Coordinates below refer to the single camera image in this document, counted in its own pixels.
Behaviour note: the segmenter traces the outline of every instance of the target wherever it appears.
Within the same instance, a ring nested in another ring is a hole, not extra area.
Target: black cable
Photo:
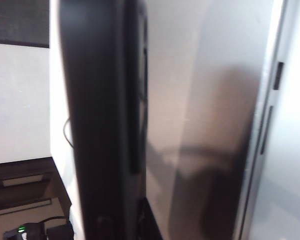
[[[74,148],[74,146],[72,145],[72,143],[69,141],[69,139],[66,136],[66,125],[67,123],[70,121],[70,117],[68,117],[68,119],[65,121],[64,125],[63,125],[63,136],[65,138],[65,140],[69,143],[69,145]]]
[[[49,217],[47,219],[40,221],[39,223],[45,223],[45,222],[48,222],[48,221],[54,220],[54,219],[69,219],[69,218],[67,216],[52,216],[52,217]]]

